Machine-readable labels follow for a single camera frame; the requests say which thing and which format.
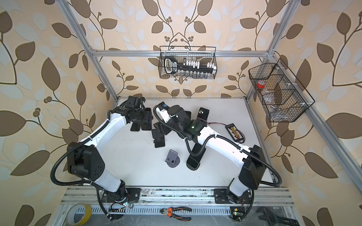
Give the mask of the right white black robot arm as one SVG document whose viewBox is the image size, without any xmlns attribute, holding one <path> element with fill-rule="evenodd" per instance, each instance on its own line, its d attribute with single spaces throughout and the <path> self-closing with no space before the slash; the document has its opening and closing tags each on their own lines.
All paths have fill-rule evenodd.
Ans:
<svg viewBox="0 0 362 226">
<path fill-rule="evenodd" d="M 161 125 L 174 131 L 185 142 L 191 157 L 198 158 L 206 148 L 211 148 L 240 167 L 239 175 L 226 189 L 227 200 L 231 203 L 240 203 L 247 192 L 254 199 L 255 190 L 260 184 L 272 187 L 282 185 L 280 174 L 265 161 L 261 147 L 242 145 L 209 127 L 209 110 L 200 108 L 197 118 L 193 120 L 179 105 L 169 107 L 158 104 L 153 107 L 153 114 Z"/>
</svg>

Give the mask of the black socket tool set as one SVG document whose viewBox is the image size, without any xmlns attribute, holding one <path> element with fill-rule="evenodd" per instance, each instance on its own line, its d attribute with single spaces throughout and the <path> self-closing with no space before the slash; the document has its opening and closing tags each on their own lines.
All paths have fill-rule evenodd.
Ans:
<svg viewBox="0 0 362 226">
<path fill-rule="evenodd" d="M 196 73 L 196 74 L 216 74 L 217 66 L 208 62 L 202 65 L 200 61 L 182 60 L 181 63 L 175 57 L 165 57 L 163 67 L 167 74 L 176 73 Z"/>
</svg>

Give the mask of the grey phone stand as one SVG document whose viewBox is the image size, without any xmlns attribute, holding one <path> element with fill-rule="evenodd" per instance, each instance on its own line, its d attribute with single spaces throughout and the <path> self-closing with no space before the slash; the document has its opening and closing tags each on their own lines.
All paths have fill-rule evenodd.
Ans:
<svg viewBox="0 0 362 226">
<path fill-rule="evenodd" d="M 196 171 L 199 168 L 198 163 L 186 163 L 186 166 L 192 171 Z"/>
<path fill-rule="evenodd" d="M 165 162 L 170 168 L 175 168 L 180 164 L 178 153 L 174 150 L 169 150 Z"/>
</svg>

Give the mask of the black adjustable wrench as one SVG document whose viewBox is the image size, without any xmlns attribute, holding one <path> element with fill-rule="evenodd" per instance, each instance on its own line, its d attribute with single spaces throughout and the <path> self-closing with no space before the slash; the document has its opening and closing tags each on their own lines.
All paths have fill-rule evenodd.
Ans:
<svg viewBox="0 0 362 226">
<path fill-rule="evenodd" d="M 266 207 L 260 207 L 256 212 L 261 213 L 262 215 L 258 216 L 258 218 L 260 220 L 267 221 L 270 226 L 275 226 L 276 224 L 284 224 L 287 226 L 300 226 L 297 220 L 280 217 Z"/>
</svg>

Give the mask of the red capped bottle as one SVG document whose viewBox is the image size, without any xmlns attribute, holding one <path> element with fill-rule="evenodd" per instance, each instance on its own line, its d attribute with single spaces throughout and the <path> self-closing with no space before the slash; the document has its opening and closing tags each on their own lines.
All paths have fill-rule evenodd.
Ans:
<svg viewBox="0 0 362 226">
<path fill-rule="evenodd" d="M 256 86 L 257 86 L 257 88 L 258 88 L 259 90 L 262 90 L 262 89 L 265 88 L 266 82 L 263 81 L 263 80 L 259 80 L 259 81 L 257 81 Z"/>
</svg>

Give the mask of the front right grey phone stand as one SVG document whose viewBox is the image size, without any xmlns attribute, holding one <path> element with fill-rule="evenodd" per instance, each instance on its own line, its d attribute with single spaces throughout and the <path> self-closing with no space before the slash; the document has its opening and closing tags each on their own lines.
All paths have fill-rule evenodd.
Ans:
<svg viewBox="0 0 362 226">
<path fill-rule="evenodd" d="M 186 166 L 192 171 L 196 171 L 199 168 L 198 163 L 186 163 Z"/>
</svg>

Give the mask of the black phone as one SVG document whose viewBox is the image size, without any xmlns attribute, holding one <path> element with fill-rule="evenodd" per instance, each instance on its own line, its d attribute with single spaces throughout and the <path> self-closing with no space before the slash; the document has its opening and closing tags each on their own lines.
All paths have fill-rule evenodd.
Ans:
<svg viewBox="0 0 362 226">
<path fill-rule="evenodd" d="M 141 129 L 141 123 L 134 121 L 134 122 L 132 123 L 132 126 L 131 126 L 130 131 L 138 132 L 138 131 L 140 131 L 140 129 Z"/>
<path fill-rule="evenodd" d="M 202 145 L 195 144 L 191 152 L 193 154 L 199 153 L 199 155 L 198 156 L 193 156 L 193 155 L 190 154 L 187 161 L 186 161 L 186 163 L 198 163 L 200 165 L 201 159 L 202 159 L 202 157 L 203 157 L 203 155 L 204 155 L 204 153 L 206 151 L 206 148 L 203 148 L 203 149 L 201 149 L 201 148 L 202 148 Z"/>
<path fill-rule="evenodd" d="M 143 111 L 143 119 L 141 121 L 141 129 L 143 131 L 151 131 L 152 130 L 152 120 L 153 120 L 152 110 L 151 110 L 151 108 L 147 107 Z"/>
</svg>

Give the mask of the yellow tape roll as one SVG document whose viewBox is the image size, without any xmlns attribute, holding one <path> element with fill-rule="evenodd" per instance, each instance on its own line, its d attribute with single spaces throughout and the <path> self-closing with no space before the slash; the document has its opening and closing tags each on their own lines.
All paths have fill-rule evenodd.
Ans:
<svg viewBox="0 0 362 226">
<path fill-rule="evenodd" d="M 68 211 L 66 216 L 67 226 L 83 226 L 92 215 L 92 207 L 89 204 L 76 204 Z"/>
</svg>

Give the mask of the black connector board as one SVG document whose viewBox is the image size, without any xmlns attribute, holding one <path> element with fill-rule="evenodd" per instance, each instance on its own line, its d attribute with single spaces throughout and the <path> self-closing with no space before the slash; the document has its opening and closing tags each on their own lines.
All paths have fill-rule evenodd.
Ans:
<svg viewBox="0 0 362 226">
<path fill-rule="evenodd" d="M 237 127 L 232 123 L 225 126 L 226 130 L 234 140 L 234 142 L 243 144 L 246 140 L 245 135 L 237 129 Z"/>
</svg>

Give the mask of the front left grey phone stand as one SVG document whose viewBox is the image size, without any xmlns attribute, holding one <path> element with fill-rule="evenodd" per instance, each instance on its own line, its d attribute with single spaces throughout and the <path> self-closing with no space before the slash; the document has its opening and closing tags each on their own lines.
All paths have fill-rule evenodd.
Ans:
<svg viewBox="0 0 362 226">
<path fill-rule="evenodd" d="M 169 150 L 165 162 L 170 168 L 175 168 L 180 164 L 178 153 L 174 150 Z"/>
</svg>

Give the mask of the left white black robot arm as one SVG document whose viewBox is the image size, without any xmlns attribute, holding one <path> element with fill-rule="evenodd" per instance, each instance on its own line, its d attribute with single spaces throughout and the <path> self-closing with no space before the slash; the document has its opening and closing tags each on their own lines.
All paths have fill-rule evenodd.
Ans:
<svg viewBox="0 0 362 226">
<path fill-rule="evenodd" d="M 90 184 L 96 188 L 96 196 L 102 212 L 112 221 L 113 216 L 106 210 L 101 201 L 100 191 L 113 195 L 116 203 L 127 207 L 129 193 L 125 188 L 125 182 L 116 178 L 106 170 L 101 152 L 112 137 L 126 124 L 141 125 L 142 122 L 152 118 L 152 114 L 146 111 L 145 98 L 129 96 L 119 106 L 107 112 L 107 119 L 80 142 L 71 142 L 67 152 L 54 164 L 51 172 L 51 181 L 58 186 L 73 186 Z M 67 160 L 68 173 L 79 177 L 78 181 L 63 182 L 56 178 L 58 166 Z"/>
</svg>

